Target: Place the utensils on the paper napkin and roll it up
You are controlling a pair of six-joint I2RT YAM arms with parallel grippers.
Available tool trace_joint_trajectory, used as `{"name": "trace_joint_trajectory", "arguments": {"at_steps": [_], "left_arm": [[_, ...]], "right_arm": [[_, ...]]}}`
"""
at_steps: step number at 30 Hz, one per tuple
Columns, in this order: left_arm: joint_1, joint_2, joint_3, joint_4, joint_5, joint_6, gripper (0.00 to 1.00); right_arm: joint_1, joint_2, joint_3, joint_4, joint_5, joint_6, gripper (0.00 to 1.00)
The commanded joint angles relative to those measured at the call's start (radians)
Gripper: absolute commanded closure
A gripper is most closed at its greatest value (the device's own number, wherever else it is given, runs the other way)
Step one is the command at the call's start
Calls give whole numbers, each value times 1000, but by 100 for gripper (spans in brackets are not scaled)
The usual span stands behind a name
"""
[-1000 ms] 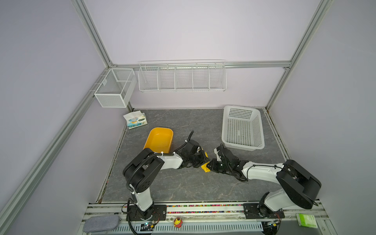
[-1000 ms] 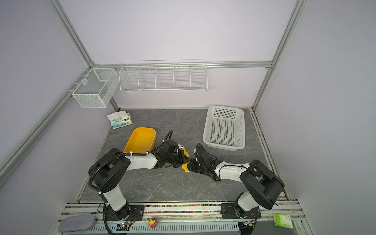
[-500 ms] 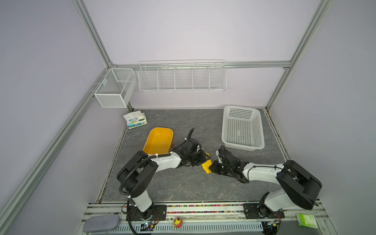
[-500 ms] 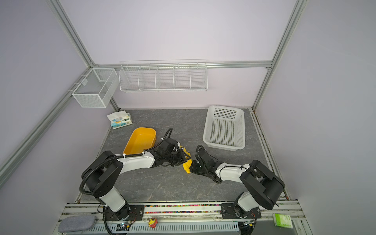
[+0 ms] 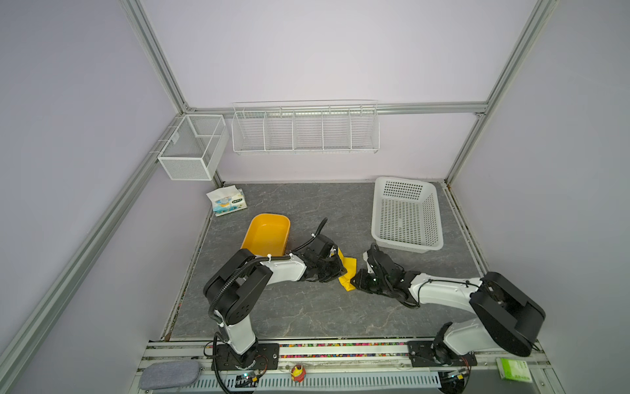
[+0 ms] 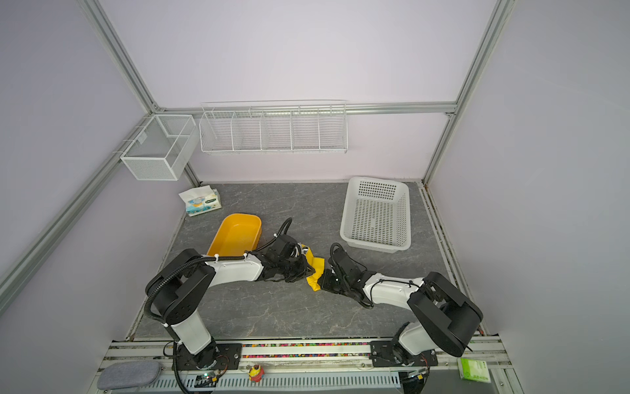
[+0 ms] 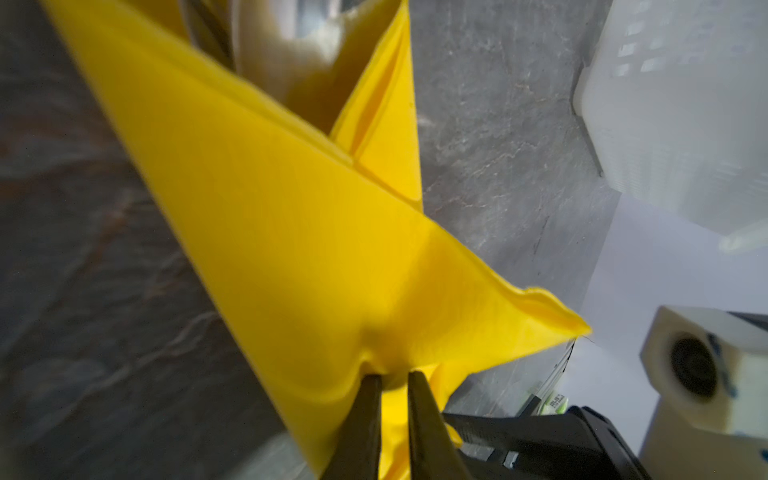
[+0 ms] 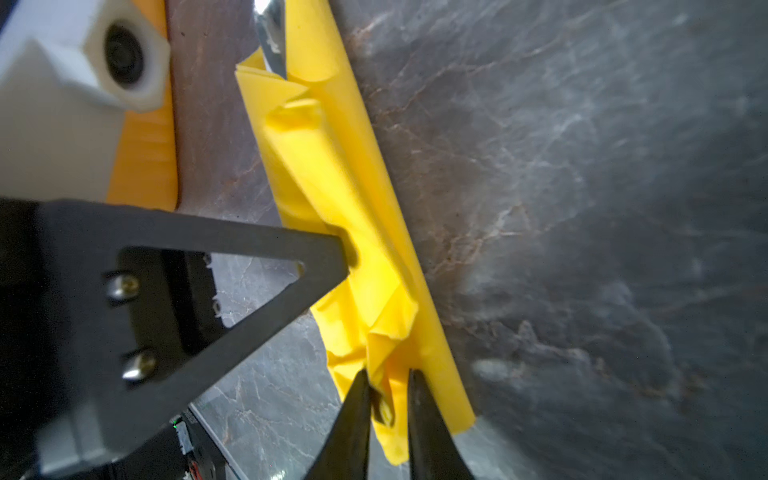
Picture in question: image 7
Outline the silver spoon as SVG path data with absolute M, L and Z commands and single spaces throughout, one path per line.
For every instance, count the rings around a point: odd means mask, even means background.
M 280 103 L 312 73 L 338 58 L 344 27 L 340 1 L 233 1 L 236 73 Z

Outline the white perforated plastic basket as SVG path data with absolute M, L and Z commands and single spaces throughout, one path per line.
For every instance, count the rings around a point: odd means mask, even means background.
M 611 188 L 766 245 L 765 2 L 614 2 L 573 107 Z

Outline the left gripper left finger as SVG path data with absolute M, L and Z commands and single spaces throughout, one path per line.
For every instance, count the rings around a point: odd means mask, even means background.
M 382 378 L 365 376 L 322 480 L 376 480 L 381 454 Z

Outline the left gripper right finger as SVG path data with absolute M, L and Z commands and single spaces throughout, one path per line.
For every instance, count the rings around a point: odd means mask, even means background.
M 407 398 L 411 478 L 470 479 L 421 371 L 408 374 Z

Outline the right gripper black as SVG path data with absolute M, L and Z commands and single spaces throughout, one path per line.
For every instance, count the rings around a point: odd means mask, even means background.
M 590 407 L 560 415 L 480 417 L 443 415 L 470 444 L 537 456 L 599 456 L 596 479 L 650 480 L 614 424 Z

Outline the yellow paper napkin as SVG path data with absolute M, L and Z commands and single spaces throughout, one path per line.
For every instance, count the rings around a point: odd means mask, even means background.
M 444 406 L 589 332 L 424 214 L 406 2 L 346 16 L 340 58 L 291 107 L 193 47 L 174 1 L 44 9 L 316 473 L 365 375 L 393 381 L 379 477 L 406 479 L 410 371 Z

